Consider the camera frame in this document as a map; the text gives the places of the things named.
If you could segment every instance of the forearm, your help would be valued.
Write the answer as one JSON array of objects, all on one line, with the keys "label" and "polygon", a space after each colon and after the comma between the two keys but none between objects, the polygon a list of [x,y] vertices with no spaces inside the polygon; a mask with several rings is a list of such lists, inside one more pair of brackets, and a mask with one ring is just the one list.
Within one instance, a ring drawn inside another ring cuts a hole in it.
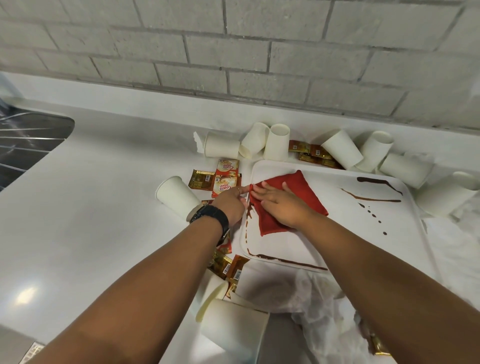
[{"label": "forearm", "polygon": [[480,336],[480,313],[473,307],[329,218],[315,214],[300,230],[397,362],[473,359]]},{"label": "forearm", "polygon": [[213,218],[192,223],[112,284],[32,364],[158,363],[221,234]]}]

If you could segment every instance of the hand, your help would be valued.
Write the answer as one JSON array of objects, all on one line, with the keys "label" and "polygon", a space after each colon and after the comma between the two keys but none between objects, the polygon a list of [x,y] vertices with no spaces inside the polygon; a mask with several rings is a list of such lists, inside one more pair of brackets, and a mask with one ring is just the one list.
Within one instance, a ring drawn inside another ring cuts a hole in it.
[{"label": "hand", "polygon": [[262,207],[281,224],[298,229],[302,222],[315,214],[315,211],[289,189],[286,182],[282,183],[283,190],[278,190],[265,181],[262,186],[263,188],[254,184],[250,193],[260,200]]},{"label": "hand", "polygon": [[212,202],[212,206],[215,206],[223,211],[227,216],[230,227],[235,225],[243,216],[245,209],[247,208],[247,200],[240,196],[246,194],[250,188],[245,187],[232,187],[229,190],[223,191]]}]

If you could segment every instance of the left arm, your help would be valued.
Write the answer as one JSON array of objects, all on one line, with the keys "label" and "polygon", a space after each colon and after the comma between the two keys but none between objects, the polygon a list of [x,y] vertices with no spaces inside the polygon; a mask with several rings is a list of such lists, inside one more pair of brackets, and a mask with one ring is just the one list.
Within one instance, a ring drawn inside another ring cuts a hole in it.
[{"label": "left arm", "polygon": [[[243,216],[246,201],[240,194],[246,192],[248,187],[233,188],[212,203],[231,226]],[[216,219],[203,216],[194,221],[115,281],[31,363],[157,364],[221,235]]]}]

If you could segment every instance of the concrete block wall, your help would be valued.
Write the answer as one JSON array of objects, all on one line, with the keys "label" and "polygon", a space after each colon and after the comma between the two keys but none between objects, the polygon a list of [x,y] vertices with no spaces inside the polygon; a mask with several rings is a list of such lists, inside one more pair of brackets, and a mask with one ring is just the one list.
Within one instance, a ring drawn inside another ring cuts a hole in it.
[{"label": "concrete block wall", "polygon": [[480,130],[480,0],[0,0],[0,68]]}]

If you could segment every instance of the black wristwatch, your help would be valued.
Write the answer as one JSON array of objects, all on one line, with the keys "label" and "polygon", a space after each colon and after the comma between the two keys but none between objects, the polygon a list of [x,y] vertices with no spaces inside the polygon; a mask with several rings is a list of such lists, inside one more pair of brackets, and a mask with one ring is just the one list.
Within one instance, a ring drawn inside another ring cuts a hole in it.
[{"label": "black wristwatch", "polygon": [[218,242],[217,246],[221,245],[225,238],[227,237],[228,232],[230,231],[230,223],[228,222],[228,218],[225,213],[220,210],[218,207],[212,205],[205,205],[202,206],[190,220],[190,223],[194,222],[195,220],[201,218],[202,216],[209,216],[211,218],[216,218],[220,225],[222,225],[222,237]]}]

